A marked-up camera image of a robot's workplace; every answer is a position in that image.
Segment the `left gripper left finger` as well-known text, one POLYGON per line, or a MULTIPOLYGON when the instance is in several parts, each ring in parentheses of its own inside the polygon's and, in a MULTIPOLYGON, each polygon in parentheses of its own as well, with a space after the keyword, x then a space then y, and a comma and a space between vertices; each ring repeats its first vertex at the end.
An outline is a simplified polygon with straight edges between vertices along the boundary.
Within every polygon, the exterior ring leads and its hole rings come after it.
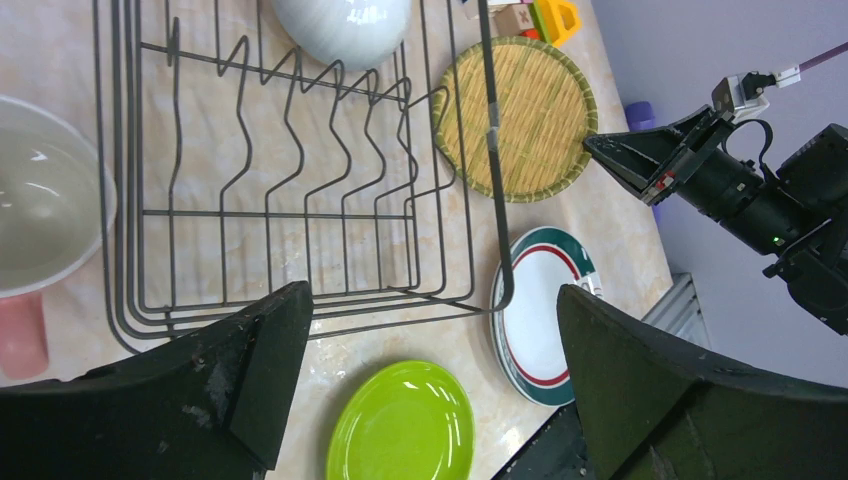
POLYGON ((305 281, 70 381, 1 391, 5 479, 261 479, 313 317, 305 281))

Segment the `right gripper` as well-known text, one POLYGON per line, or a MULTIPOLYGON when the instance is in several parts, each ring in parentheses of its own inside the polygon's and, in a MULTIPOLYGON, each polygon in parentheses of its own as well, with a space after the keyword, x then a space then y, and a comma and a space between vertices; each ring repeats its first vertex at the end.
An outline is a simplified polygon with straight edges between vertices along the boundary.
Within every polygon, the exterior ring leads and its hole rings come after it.
POLYGON ((728 139, 746 125, 764 131, 754 116, 768 87, 799 81, 797 71, 727 77, 713 91, 713 104, 650 130, 595 134, 583 146, 633 196, 654 205, 677 194, 762 255, 798 255, 815 248, 815 153, 807 143, 778 170, 762 159, 731 156, 728 139))

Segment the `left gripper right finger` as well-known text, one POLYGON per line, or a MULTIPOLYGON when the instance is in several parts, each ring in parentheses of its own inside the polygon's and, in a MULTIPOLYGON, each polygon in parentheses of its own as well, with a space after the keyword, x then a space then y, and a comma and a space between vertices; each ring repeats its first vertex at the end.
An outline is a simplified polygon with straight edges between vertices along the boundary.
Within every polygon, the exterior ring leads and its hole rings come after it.
POLYGON ((762 370, 572 286, 559 331, 601 479, 843 479, 847 391, 762 370))

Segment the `woven bamboo tray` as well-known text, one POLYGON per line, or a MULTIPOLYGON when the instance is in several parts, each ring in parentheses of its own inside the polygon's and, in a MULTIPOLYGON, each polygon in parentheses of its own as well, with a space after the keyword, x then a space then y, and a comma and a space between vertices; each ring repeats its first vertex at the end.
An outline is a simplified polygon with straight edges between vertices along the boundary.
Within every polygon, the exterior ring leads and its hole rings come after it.
MULTIPOLYGON (((591 158, 583 141, 597 133, 599 119, 590 84, 571 58, 539 40, 496 37, 490 46, 504 199, 551 198, 573 184, 591 158)), ((477 43, 445 70, 432 97, 431 118, 437 149, 472 189, 491 197, 483 53, 477 43)))

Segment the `grey wire dish rack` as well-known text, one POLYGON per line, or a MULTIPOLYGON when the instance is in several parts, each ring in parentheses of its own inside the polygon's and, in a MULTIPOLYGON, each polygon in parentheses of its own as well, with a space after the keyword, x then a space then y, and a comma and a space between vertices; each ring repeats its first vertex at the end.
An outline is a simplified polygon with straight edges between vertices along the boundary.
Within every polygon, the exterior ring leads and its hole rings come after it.
POLYGON ((324 331, 317 334, 310 334, 309 340, 318 340, 331 338, 354 333, 362 333, 380 329, 388 329, 400 326, 412 326, 418 324, 433 323, 438 321, 452 320, 464 317, 472 317, 477 315, 490 315, 502 312, 511 301, 514 290, 515 281, 512 267, 508 264, 510 260, 510 247, 508 246, 507 238, 507 215, 506 215, 506 198, 502 185, 502 175, 500 168, 500 159, 497 147, 493 145, 487 146, 487 155, 489 166, 488 171, 491 174, 491 179, 494 185, 491 189, 489 197, 494 202, 494 218, 496 219, 496 231, 498 242, 498 260, 501 266, 496 271, 496 276, 500 275, 503 287, 503 293, 500 297, 494 297, 492 305, 488 308, 478 308, 473 305, 463 303, 462 300, 471 298, 475 291, 474 282, 475 274, 473 272, 474 253, 471 241, 471 225, 472 215, 470 210, 470 180, 466 165, 466 151, 464 141, 460 141, 460 158, 461 165, 459 167, 450 165, 453 172, 450 182, 440 183, 438 173, 435 174, 433 187, 427 190, 416 190, 418 188, 418 179, 421 173, 415 155, 411 150, 412 144, 412 129, 410 123, 410 110, 415 105, 427 101, 428 115, 432 114, 433 109, 438 112, 436 120, 430 118, 429 131, 431 139, 432 154, 434 157, 433 166, 436 166, 436 151, 438 150, 446 159, 447 152, 441 146, 437 145, 437 129, 442 123, 442 114, 446 111, 448 102, 453 98, 457 112, 456 124, 459 127, 460 133, 463 133, 463 120, 460 113, 462 91, 459 86, 459 71, 458 62, 460 55, 456 51, 456 40, 454 38, 454 21, 453 7, 451 1, 446 3, 446 15, 450 29, 450 47, 451 54, 455 58, 451 59, 448 72, 454 76, 453 97, 451 92, 445 86, 431 85, 429 79, 429 51, 427 46, 427 23, 426 9, 424 1, 413 1, 413 4, 418 3, 423 13, 421 19, 420 32, 424 41, 424 64, 427 70, 427 78, 425 78, 428 90, 420 97, 413 99, 412 90, 413 83, 407 74, 406 50, 403 41, 400 43, 400 53, 393 53, 392 65, 394 69, 395 83, 381 91, 378 85, 380 75, 377 70, 369 69, 360 75, 356 81, 350 85, 344 83, 345 66, 341 60, 335 60, 324 67, 324 69, 315 76, 309 76, 303 73, 303 56, 304 52, 300 46, 294 46, 288 49, 285 55, 274 65, 273 68, 265 68, 263 66, 263 39, 262 28, 260 25, 262 18, 262 6, 260 1, 255 1, 256 9, 256 51, 258 52, 258 66, 250 65, 249 53, 251 51, 251 43, 248 35, 242 35, 233 46, 232 51, 226 59, 222 58, 220 47, 220 7, 219 1, 214 3, 214 37, 216 53, 214 57, 201 55, 199 53, 186 51, 180 48, 180 19, 176 15, 170 14, 170 1, 164 2, 164 14, 166 22, 165 45, 156 45, 142 41, 142 8, 141 1, 108 1, 110 4, 110 51, 112 54, 112 117, 113 117, 113 173, 108 174, 110 179, 115 181, 117 189, 113 205, 115 210, 114 216, 114 245, 112 251, 107 245, 106 233, 106 170, 107 160, 104 151, 106 150, 105 134, 104 134, 104 107, 103 107, 103 87, 101 74, 101 46, 100 46, 100 20, 99 20, 99 1, 91 1, 92 3, 92 25, 93 25, 93 53, 94 53, 94 75, 95 75, 95 99, 96 99, 96 130, 97 130, 97 158, 99 161, 100 171, 100 195, 101 195, 101 238, 103 241, 102 257, 103 257, 103 279, 105 292, 105 309, 106 321, 110 333, 115 338, 117 343, 131 355, 142 353, 127 340, 174 340, 185 334, 191 334, 201 328, 199 325, 202 322, 212 323, 230 315, 235 314, 237 310, 251 306, 260 298, 250 298, 246 300, 233 300, 229 298, 228 277, 227 277, 227 253, 226 247, 226 222, 228 219, 244 220, 244 219, 262 219, 265 227, 265 267, 267 276, 267 294, 274 292, 273 274, 275 272, 272 264, 272 236, 271 222, 276 220, 302 220, 304 223, 303 230, 305 235, 304 240, 304 259, 307 268, 307 282, 313 281, 312 272, 312 247, 316 246, 317 237, 310 237, 309 225, 312 221, 338 221, 342 229, 342 239, 347 241, 348 228, 347 224, 355 221, 368 221, 374 223, 375 230, 375 247, 376 263, 378 270, 379 286, 368 289, 351 289, 350 286, 350 260, 353 257, 348 255, 347 244, 343 242, 342 257, 343 273, 345 279, 345 289, 339 292, 319 293, 315 295, 316 309, 318 313, 313 314, 313 320, 324 320, 328 318, 340 318, 349 316, 358 316, 366 314, 377 314, 382 312, 390 312, 396 310, 415 310, 421 308, 444 306, 453 309, 461 310, 461 313, 454 313, 444 316, 427 316, 420 319, 402 320, 383 324, 364 325, 347 329, 324 331), (143 120, 142 107, 142 50, 158 52, 166 56, 166 63, 173 70, 173 85, 172 85, 172 106, 173 117, 175 121, 176 132, 176 152, 171 174, 171 180, 167 189, 168 207, 166 209, 148 209, 144 206, 144 174, 143 174, 143 120), (239 83, 236 94, 235 115, 242 130, 242 136, 246 143, 245 163, 236 175, 232 176, 227 183, 222 186, 218 193, 218 206, 214 210, 177 210, 173 206, 173 190, 174 184, 179 177, 179 171, 182 162, 183 151, 183 134, 182 121, 179 106, 179 78, 181 59, 188 59, 195 62, 204 62, 215 66, 216 76, 222 78, 228 70, 235 69, 239 72, 239 83), (289 90, 287 97, 283 102, 285 112, 283 115, 283 123, 291 134, 294 141, 298 159, 297 165, 293 172, 284 176, 282 179, 274 183, 267 191, 263 193, 263 210, 260 211, 236 211, 226 208, 226 192, 243 178, 251 169, 253 163, 253 140, 249 129, 247 128, 243 116, 243 97, 246 90, 247 75, 253 72, 257 75, 260 86, 266 86, 273 79, 284 79, 289 82, 289 90), (301 138, 291 128, 290 122, 290 107, 294 92, 299 91, 301 94, 307 94, 316 85, 321 88, 331 90, 333 92, 333 108, 328 117, 328 127, 334 138, 337 140, 339 147, 345 156, 345 171, 343 175, 327 182, 321 183, 303 195, 301 211, 272 211, 270 201, 272 195, 288 188, 294 180, 298 179, 306 171, 306 153, 301 142, 301 138), (310 211, 309 201, 314 195, 322 193, 327 189, 348 179, 355 169, 359 166, 354 162, 348 145, 343 142, 337 135, 334 121, 335 114, 339 102, 350 94, 362 96, 367 100, 368 111, 366 115, 366 124, 363 126, 363 135, 371 142, 373 137, 368 132, 368 122, 373 113, 373 108, 381 102, 391 102, 397 104, 399 112, 399 123, 396 139, 399 145, 404 150, 403 158, 406 159, 408 170, 408 180, 398 186, 392 187, 383 193, 372 198, 373 208, 369 213, 350 213, 345 210, 346 199, 354 194, 367 190, 368 188, 377 185, 385 176, 388 168, 387 160, 383 155, 383 151, 372 142, 376 154, 381 161, 381 170, 379 178, 370 180, 362 185, 357 185, 352 190, 346 192, 339 199, 339 212, 323 212, 319 210, 310 211), (467 227, 468 234, 468 259, 469 259, 469 275, 472 285, 466 294, 453 297, 440 297, 437 294, 441 293, 447 286, 447 260, 444 240, 443 228, 443 211, 442 211, 442 191, 448 189, 456 183, 460 178, 460 173, 463 178, 463 196, 465 202, 464 221, 467 227), (387 198, 397 192, 409 190, 404 198, 403 211, 400 214, 381 213, 379 210, 379 201, 387 198), (433 201, 436 204, 436 220, 439 228, 439 250, 440 261, 442 265, 442 287, 436 290, 420 290, 423 273, 422 262, 420 258, 420 235, 418 231, 419 217, 417 210, 417 201, 422 197, 434 197, 433 201), (144 221, 147 217, 164 217, 168 220, 168 254, 169 254, 169 285, 171 287, 170 303, 164 306, 148 307, 145 305, 145 247, 144 247, 144 221), (176 260, 175 260, 175 240, 174 240, 174 219, 177 217, 186 217, 191 219, 198 218, 214 218, 219 224, 219 259, 221 266, 221 299, 216 302, 195 303, 195 304, 178 304, 177 292, 175 287, 176 282, 176 260), (380 235, 379 227, 381 222, 403 222, 405 252, 406 252, 406 268, 408 273, 408 284, 399 286, 383 285, 382 273, 382 258, 379 250, 380 235))

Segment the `white ceramic bowl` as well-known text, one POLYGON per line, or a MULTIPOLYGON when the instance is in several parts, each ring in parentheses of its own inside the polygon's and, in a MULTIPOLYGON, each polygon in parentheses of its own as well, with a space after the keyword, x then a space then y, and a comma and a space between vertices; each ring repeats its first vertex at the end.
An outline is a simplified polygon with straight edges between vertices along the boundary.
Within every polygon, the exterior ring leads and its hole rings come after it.
POLYGON ((348 71, 380 66, 400 46, 410 0, 280 0, 274 13, 289 37, 315 60, 348 71))

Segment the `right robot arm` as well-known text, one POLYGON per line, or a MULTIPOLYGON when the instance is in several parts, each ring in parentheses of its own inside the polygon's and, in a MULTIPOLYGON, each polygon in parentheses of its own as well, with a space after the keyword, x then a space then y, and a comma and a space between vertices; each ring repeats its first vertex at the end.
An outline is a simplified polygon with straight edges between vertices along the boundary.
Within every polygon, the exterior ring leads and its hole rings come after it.
POLYGON ((583 145, 631 195, 655 206, 678 195, 760 255, 791 298, 834 332, 847 332, 847 130, 831 123, 778 169, 762 158, 738 160, 728 139, 757 124, 764 146, 773 129, 757 118, 764 91, 798 79, 748 72, 726 77, 712 103, 650 130, 594 134, 583 145))

